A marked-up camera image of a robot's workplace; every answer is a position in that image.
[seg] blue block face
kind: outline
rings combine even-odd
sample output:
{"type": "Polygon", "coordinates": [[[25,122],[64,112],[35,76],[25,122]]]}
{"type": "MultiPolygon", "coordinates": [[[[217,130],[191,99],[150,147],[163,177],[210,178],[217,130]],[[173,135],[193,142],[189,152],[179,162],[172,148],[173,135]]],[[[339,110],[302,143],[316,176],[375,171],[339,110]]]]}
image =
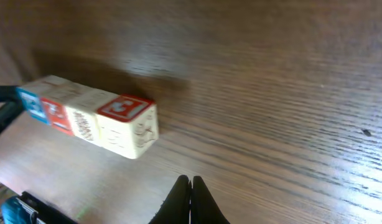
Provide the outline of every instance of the blue block face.
{"type": "Polygon", "coordinates": [[[39,97],[35,93],[23,90],[22,88],[17,88],[17,92],[30,116],[50,125],[39,97]]]}

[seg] wooden table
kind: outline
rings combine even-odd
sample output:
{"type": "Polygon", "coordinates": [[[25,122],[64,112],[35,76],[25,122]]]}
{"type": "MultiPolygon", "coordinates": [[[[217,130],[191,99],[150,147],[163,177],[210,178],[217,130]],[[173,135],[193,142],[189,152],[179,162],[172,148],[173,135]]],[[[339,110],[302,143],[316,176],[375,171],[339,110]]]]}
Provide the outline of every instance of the wooden table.
{"type": "Polygon", "coordinates": [[[180,174],[232,223],[382,222],[382,1],[0,0],[0,85],[48,73],[159,107],[138,160],[1,135],[0,181],[80,223],[147,223],[180,174]]]}

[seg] dark mark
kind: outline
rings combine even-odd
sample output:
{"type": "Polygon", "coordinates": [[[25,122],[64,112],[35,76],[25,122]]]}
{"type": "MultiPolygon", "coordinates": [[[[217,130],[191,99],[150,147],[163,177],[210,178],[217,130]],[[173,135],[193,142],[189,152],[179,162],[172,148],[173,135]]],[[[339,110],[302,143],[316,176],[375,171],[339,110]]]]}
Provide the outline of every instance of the dark mark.
{"type": "Polygon", "coordinates": [[[371,136],[372,136],[372,134],[370,133],[370,131],[367,130],[367,129],[361,129],[361,131],[363,131],[363,133],[365,134],[365,136],[368,136],[368,137],[371,137],[371,136]]]}

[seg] cube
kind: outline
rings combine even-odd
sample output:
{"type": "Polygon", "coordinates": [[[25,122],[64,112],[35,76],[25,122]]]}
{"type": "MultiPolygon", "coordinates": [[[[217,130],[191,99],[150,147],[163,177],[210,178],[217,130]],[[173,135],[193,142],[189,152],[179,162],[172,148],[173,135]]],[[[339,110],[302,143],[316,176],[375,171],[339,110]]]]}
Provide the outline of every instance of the cube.
{"type": "Polygon", "coordinates": [[[50,75],[34,82],[30,82],[23,86],[17,87],[17,92],[19,97],[22,100],[24,108],[28,111],[31,117],[46,123],[50,124],[47,119],[46,112],[44,107],[40,102],[40,97],[42,97],[47,92],[53,90],[54,88],[61,86],[70,81],[50,75]]]}
{"type": "Polygon", "coordinates": [[[88,86],[69,82],[44,94],[40,100],[52,127],[73,135],[65,104],[91,90],[88,86]]]}
{"type": "Polygon", "coordinates": [[[117,97],[117,94],[93,89],[70,100],[65,108],[73,134],[100,146],[100,127],[97,124],[96,111],[117,97]]]}
{"type": "Polygon", "coordinates": [[[137,159],[159,137],[156,104],[121,95],[97,110],[102,146],[137,159]]]}

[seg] red block face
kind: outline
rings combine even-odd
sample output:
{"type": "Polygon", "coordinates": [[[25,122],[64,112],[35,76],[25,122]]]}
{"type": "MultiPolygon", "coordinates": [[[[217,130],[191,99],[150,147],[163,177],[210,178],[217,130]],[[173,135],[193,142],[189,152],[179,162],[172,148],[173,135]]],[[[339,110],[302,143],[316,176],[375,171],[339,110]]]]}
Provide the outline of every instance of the red block face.
{"type": "Polygon", "coordinates": [[[46,98],[42,98],[40,100],[43,104],[44,110],[46,111],[47,119],[49,119],[53,128],[66,134],[73,135],[65,107],[46,98]]]}
{"type": "Polygon", "coordinates": [[[135,96],[121,95],[99,108],[97,113],[118,121],[129,122],[153,103],[154,102],[151,100],[145,100],[135,96]]]}

